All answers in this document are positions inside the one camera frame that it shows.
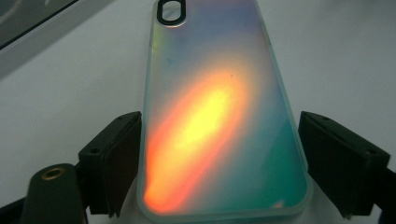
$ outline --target white table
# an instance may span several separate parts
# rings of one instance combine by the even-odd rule
[[[142,110],[153,2],[82,1],[0,54],[0,206],[24,197],[38,170],[77,163],[116,116]],[[396,2],[259,4],[296,121],[302,110],[328,116],[396,157]],[[90,223],[150,223],[134,192],[120,219]],[[379,212],[343,220],[315,186],[299,216],[254,223],[376,223]]]

